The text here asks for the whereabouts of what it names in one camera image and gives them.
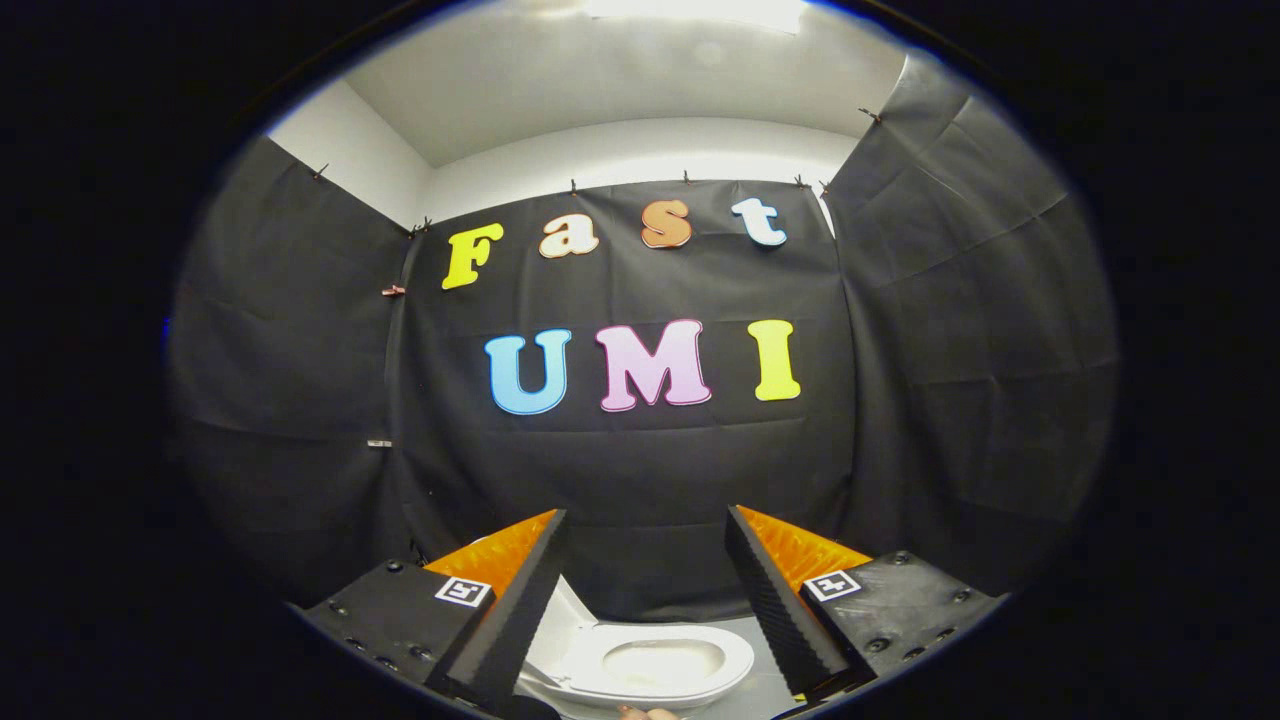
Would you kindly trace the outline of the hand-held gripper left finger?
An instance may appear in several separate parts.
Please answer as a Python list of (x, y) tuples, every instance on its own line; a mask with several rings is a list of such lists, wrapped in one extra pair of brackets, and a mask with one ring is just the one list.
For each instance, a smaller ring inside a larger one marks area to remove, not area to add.
[(499, 715), (561, 578), (567, 538), (567, 512), (552, 509), (426, 564), (388, 559), (300, 618), (401, 689), (465, 715)]

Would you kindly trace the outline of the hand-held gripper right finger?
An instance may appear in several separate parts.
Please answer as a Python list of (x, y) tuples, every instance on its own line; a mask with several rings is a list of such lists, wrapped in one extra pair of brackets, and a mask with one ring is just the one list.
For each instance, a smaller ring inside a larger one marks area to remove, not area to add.
[(870, 557), (732, 505), (724, 547), (788, 691), (831, 703), (956, 644), (1006, 603), (909, 551)]

